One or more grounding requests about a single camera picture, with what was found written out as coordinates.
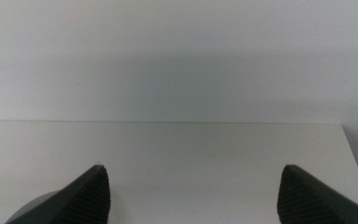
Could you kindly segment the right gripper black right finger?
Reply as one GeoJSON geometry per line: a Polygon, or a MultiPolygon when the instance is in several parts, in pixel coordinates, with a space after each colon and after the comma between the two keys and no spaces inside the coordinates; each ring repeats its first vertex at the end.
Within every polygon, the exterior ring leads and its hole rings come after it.
{"type": "Polygon", "coordinates": [[[297,165],[282,171],[277,200],[281,223],[358,224],[358,204],[297,165]]]}

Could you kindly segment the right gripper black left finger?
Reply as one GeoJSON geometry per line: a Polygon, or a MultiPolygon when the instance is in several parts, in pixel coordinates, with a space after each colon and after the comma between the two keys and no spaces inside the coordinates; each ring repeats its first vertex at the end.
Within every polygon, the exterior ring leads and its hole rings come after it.
{"type": "Polygon", "coordinates": [[[43,194],[21,207],[9,224],[71,224],[108,222],[111,206],[109,177],[94,165],[61,190],[43,194]]]}

